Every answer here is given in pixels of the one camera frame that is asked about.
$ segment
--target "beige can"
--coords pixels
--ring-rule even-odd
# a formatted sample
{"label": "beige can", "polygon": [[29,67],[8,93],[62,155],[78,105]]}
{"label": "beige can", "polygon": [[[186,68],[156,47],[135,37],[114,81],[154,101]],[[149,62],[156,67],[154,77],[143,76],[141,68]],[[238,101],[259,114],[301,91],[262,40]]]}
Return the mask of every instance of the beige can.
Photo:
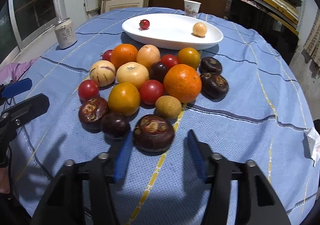
{"label": "beige can", "polygon": [[68,48],[76,43],[77,37],[73,30],[73,23],[70,18],[66,18],[57,23],[54,28],[57,40],[61,49]]}

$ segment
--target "metal screw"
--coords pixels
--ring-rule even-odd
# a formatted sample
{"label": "metal screw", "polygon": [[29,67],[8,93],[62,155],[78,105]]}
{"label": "metal screw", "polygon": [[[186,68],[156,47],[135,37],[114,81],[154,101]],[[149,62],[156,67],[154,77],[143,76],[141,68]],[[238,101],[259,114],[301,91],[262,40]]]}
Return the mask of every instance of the metal screw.
{"label": "metal screw", "polygon": [[219,153],[213,153],[211,157],[212,157],[214,160],[220,160],[220,159],[222,159],[222,156],[221,156],[221,154],[219,154]]}
{"label": "metal screw", "polygon": [[255,163],[254,160],[248,160],[247,161],[247,165],[250,166],[250,167],[254,167],[254,166],[256,166],[256,163]]}
{"label": "metal screw", "polygon": [[66,160],[66,161],[64,162],[64,165],[65,165],[65,166],[73,166],[74,164],[75,164],[75,161],[73,161],[73,160],[71,160],[71,159]]}
{"label": "metal screw", "polygon": [[109,154],[108,153],[101,153],[101,154],[98,155],[98,157],[100,159],[107,159],[109,157]]}

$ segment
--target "pink cloth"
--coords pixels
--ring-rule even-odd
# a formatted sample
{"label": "pink cloth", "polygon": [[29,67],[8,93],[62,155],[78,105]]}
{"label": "pink cloth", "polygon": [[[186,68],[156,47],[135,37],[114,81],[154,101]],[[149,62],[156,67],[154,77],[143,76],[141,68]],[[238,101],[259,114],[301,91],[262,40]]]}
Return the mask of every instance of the pink cloth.
{"label": "pink cloth", "polygon": [[23,75],[37,60],[38,58],[24,63],[9,63],[0,71],[0,84],[6,85],[11,81],[17,82],[21,75]]}

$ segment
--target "window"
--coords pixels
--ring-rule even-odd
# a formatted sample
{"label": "window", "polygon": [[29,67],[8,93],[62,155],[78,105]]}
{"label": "window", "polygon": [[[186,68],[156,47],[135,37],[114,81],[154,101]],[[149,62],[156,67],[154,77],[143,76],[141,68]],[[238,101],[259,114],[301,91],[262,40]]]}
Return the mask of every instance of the window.
{"label": "window", "polygon": [[18,45],[11,27],[8,2],[0,11],[0,36],[0,62],[2,62]]}
{"label": "window", "polygon": [[13,0],[21,40],[56,17],[53,0]]}

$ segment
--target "paper cup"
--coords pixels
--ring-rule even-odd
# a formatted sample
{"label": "paper cup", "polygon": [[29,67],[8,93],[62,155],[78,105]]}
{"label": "paper cup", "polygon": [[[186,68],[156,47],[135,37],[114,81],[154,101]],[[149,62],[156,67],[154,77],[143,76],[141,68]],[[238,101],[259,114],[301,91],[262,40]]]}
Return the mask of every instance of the paper cup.
{"label": "paper cup", "polygon": [[190,0],[184,0],[184,12],[186,16],[196,17],[199,9],[200,9],[201,3],[190,1]]}

